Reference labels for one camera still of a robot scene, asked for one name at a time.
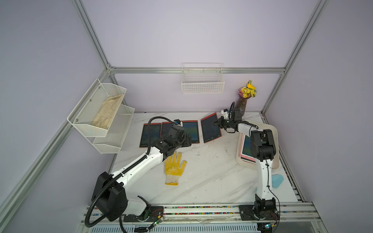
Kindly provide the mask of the red writing tablet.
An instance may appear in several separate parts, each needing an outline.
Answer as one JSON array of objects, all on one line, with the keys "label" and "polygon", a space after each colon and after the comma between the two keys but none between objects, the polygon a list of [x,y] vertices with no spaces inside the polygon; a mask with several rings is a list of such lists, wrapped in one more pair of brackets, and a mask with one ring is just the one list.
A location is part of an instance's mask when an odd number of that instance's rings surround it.
[{"label": "red writing tablet", "polygon": [[172,128],[173,124],[170,122],[162,122],[161,136],[167,135]]},{"label": "red writing tablet", "polygon": [[151,143],[154,143],[161,136],[161,123],[151,123],[150,127],[148,124],[143,125],[141,139],[140,139],[140,148],[148,147],[148,136],[151,138]]},{"label": "red writing tablet", "polygon": [[182,121],[183,127],[185,129],[185,133],[191,136],[191,143],[192,144],[199,144],[199,128],[198,128],[198,121],[196,120],[185,120]]},{"label": "red writing tablet", "polygon": [[212,113],[201,119],[204,143],[211,142],[222,136],[220,128],[214,124],[214,122],[216,122],[217,120],[217,113]]}]

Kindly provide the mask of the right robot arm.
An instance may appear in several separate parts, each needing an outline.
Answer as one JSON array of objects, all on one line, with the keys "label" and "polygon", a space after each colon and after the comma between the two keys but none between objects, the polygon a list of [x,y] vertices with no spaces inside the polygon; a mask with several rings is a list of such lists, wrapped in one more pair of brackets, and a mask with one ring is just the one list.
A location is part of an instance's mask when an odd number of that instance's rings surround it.
[{"label": "right robot arm", "polygon": [[258,126],[243,120],[241,111],[235,107],[235,103],[232,103],[228,110],[222,110],[221,114],[222,116],[214,122],[216,126],[225,131],[233,129],[233,133],[239,132],[250,138],[251,155],[255,160],[258,177],[253,217],[265,220],[279,213],[276,208],[279,199],[274,194],[272,186],[273,160],[279,152],[278,131],[270,124]]}]

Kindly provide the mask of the pink writing tablet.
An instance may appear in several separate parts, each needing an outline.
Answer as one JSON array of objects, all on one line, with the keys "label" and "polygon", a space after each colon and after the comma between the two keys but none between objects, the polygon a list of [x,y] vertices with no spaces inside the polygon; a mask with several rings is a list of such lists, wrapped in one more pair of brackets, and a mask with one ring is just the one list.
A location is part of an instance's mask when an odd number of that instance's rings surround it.
[{"label": "pink writing tablet", "polygon": [[240,134],[237,158],[239,162],[255,164],[255,158],[251,154],[251,139],[245,134]]}]

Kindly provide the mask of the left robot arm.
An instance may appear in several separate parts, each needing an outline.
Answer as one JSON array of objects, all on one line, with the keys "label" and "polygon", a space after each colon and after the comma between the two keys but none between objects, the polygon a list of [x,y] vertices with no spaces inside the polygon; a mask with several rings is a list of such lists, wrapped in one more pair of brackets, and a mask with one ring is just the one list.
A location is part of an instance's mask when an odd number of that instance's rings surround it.
[{"label": "left robot arm", "polygon": [[149,217],[151,205],[141,196],[128,198],[126,192],[141,176],[173,156],[179,148],[191,146],[191,136],[185,132],[182,121],[176,119],[171,125],[169,131],[155,142],[149,136],[146,152],[135,161],[112,174],[103,172],[98,177],[84,220],[87,228],[104,219],[122,221],[123,215],[141,220]]}]

